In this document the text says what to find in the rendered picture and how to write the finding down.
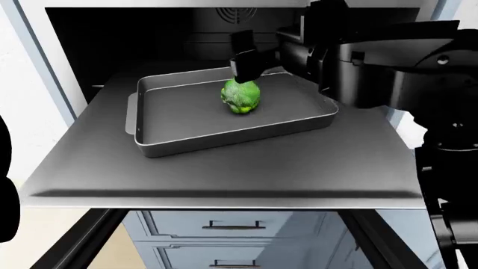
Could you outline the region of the grey metal baking tray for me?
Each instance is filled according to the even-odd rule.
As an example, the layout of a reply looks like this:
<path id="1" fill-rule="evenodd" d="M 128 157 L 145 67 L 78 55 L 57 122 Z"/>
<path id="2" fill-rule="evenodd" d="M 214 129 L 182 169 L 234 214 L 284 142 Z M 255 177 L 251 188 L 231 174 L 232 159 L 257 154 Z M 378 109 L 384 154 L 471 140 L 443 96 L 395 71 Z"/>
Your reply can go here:
<path id="1" fill-rule="evenodd" d="M 228 67 L 148 75 L 128 98 L 125 131 L 148 158 L 306 132 L 329 126 L 338 106 L 317 85 L 269 69 L 256 80 L 261 101 L 234 114 L 220 98 Z"/>

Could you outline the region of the black built-in oven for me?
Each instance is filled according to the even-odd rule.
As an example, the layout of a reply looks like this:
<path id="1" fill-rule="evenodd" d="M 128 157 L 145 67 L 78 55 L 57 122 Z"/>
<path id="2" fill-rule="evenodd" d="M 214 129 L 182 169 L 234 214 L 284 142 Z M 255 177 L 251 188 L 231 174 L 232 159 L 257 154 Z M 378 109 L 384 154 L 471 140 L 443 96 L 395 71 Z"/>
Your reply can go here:
<path id="1" fill-rule="evenodd" d="M 277 46 L 276 31 L 299 24 L 303 8 L 257 8 L 229 24 L 215 8 L 49 7 L 46 14 L 86 100 L 112 75 L 151 64 L 159 73 L 226 67 L 230 35 L 252 30 L 261 51 Z"/>

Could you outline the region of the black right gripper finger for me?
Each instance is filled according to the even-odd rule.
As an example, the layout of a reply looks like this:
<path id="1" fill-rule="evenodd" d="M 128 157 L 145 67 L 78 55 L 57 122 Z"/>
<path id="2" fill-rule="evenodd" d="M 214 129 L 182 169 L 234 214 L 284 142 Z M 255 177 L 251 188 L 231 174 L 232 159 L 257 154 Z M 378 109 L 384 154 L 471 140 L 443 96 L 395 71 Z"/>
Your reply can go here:
<path id="1" fill-rule="evenodd" d="M 231 33 L 230 39 L 231 39 L 232 51 L 236 55 L 239 55 L 240 53 L 256 50 L 254 35 L 252 30 Z"/>
<path id="2" fill-rule="evenodd" d="M 237 83 L 254 81 L 264 71 L 277 67 L 276 50 L 259 52 L 254 49 L 239 53 L 230 60 L 230 67 Z"/>

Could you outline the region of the open oven door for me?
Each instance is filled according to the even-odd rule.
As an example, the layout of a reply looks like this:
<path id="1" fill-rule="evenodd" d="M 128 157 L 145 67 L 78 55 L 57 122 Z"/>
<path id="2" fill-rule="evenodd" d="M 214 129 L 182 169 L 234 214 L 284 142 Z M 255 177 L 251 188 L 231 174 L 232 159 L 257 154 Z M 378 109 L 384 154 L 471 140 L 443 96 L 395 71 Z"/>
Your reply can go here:
<path id="1" fill-rule="evenodd" d="M 392 208 L 425 203 L 415 159 L 379 109 L 330 127 L 147 158 L 125 131 L 137 80 L 114 75 L 21 187 L 46 208 Z"/>

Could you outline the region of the round oven fan vent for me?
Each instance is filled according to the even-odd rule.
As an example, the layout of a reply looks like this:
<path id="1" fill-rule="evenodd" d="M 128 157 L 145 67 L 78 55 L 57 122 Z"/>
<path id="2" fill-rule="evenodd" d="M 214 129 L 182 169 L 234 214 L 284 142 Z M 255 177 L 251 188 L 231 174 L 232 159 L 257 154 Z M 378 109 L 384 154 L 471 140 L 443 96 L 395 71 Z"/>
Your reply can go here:
<path id="1" fill-rule="evenodd" d="M 233 8 L 233 7 L 219 7 L 215 8 L 217 15 L 229 24 L 241 24 L 250 21 L 257 8 Z"/>

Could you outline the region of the blue-grey cabinet drawer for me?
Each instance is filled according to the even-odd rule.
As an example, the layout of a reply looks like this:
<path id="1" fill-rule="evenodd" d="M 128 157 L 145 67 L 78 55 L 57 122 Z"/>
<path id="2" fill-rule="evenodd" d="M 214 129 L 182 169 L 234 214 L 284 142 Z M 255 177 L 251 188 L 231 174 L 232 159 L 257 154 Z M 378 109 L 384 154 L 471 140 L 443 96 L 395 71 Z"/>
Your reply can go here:
<path id="1" fill-rule="evenodd" d="M 286 246 L 272 244 L 201 244 L 135 241 L 146 269 L 213 269 L 214 260 L 249 263 L 259 269 L 288 269 L 294 265 Z"/>
<path id="2" fill-rule="evenodd" d="M 304 238 L 317 231 L 325 212 L 313 211 L 153 211 L 137 212 L 146 234 L 173 239 Z M 204 230 L 210 220 L 261 221 L 264 230 Z"/>

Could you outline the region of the green broccoli head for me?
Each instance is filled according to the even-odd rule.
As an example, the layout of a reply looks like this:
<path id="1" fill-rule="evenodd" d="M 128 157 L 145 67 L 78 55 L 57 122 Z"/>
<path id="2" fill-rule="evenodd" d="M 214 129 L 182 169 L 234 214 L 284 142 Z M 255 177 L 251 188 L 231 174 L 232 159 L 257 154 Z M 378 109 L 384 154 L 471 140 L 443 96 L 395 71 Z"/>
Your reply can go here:
<path id="1" fill-rule="evenodd" d="M 258 107 L 261 91 L 254 81 L 238 83 L 232 78 L 224 84 L 220 97 L 234 114 L 248 114 Z"/>

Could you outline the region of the grey cabinet drawers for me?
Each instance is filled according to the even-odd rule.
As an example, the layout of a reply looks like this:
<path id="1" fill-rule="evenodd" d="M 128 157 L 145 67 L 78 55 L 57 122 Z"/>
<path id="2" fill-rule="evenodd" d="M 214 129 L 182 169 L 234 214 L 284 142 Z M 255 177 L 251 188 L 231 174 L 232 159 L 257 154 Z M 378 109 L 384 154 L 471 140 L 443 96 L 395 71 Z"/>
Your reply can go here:
<path id="1" fill-rule="evenodd" d="M 286 246 L 294 265 L 288 269 L 447 269 L 431 226 L 419 210 L 153 210 L 153 211 L 313 211 L 325 212 L 317 231 L 304 238 L 173 239 L 146 234 L 137 212 L 152 209 L 89 210 L 44 255 L 47 269 L 88 269 L 118 228 L 124 254 L 106 258 L 108 266 L 137 258 L 134 242 L 272 244 Z"/>

